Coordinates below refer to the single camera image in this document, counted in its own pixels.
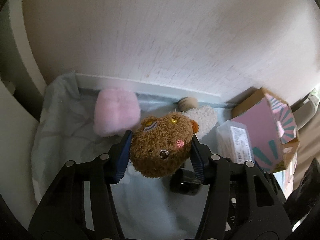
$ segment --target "white fluffy plush toy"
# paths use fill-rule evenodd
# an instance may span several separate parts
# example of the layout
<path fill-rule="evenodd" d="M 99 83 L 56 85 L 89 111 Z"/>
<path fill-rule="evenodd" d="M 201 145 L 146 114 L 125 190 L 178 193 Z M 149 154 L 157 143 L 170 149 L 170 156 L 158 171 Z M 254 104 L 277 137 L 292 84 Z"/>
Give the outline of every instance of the white fluffy plush toy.
<path fill-rule="evenodd" d="M 186 117 L 194 120 L 199 125 L 199 130 L 196 133 L 197 138 L 200 140 L 208 132 L 215 127 L 218 121 L 217 112 L 211 106 L 201 106 L 200 108 L 193 108 L 183 113 Z"/>

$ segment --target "pink plush toy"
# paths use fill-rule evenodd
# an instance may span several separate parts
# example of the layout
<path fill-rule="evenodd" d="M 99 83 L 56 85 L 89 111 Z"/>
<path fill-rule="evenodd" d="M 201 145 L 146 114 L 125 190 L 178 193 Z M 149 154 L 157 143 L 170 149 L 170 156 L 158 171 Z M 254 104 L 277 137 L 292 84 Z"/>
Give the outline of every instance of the pink plush toy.
<path fill-rule="evenodd" d="M 135 93 L 122 89 L 101 90 L 94 109 L 94 132 L 101 136 L 123 135 L 140 122 Z"/>

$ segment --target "cardboard box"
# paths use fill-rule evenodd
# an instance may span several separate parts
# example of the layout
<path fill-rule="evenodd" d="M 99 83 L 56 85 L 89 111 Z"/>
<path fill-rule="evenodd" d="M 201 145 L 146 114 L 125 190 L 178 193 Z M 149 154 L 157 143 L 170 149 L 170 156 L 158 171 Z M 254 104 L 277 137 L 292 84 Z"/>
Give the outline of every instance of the cardboard box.
<path fill-rule="evenodd" d="M 300 144 L 286 101 L 260 88 L 232 110 L 233 121 L 246 125 L 256 163 L 267 172 L 287 169 Z"/>

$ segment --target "metal screw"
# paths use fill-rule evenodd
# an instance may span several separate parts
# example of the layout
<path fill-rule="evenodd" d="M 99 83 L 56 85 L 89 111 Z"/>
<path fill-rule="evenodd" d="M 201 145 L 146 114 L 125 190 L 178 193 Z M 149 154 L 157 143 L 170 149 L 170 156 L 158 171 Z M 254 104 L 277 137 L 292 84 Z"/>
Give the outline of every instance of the metal screw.
<path fill-rule="evenodd" d="M 220 160 L 220 156 L 217 154 L 212 154 L 211 159 L 213 159 L 214 161 L 218 161 L 218 160 Z"/>
<path fill-rule="evenodd" d="M 252 161 L 247 161 L 245 164 L 246 164 L 249 168 L 254 167 L 254 163 L 253 163 Z"/>
<path fill-rule="evenodd" d="M 103 153 L 103 154 L 100 155 L 100 159 L 102 159 L 102 160 L 107 160 L 107 159 L 109 159 L 109 157 L 110 156 L 107 153 Z"/>
<path fill-rule="evenodd" d="M 66 165 L 67 167 L 71 167 L 73 164 L 75 164 L 74 161 L 67 161 L 65 165 Z"/>

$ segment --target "blue gripper pad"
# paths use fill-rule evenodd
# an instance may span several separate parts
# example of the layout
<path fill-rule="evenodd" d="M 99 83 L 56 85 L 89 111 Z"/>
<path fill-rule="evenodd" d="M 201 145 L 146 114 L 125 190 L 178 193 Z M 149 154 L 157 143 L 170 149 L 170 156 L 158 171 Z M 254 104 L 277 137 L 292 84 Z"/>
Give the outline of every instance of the blue gripper pad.
<path fill-rule="evenodd" d="M 108 154 L 111 159 L 105 167 L 105 179 L 117 184 L 124 177 L 130 158 L 132 131 L 126 131 L 120 143 L 114 144 Z"/>
<path fill-rule="evenodd" d="M 211 156 L 209 147 L 201 144 L 196 135 L 193 136 L 191 142 L 190 160 L 196 174 L 196 178 L 205 184 L 205 168 L 209 164 L 209 157 Z"/>

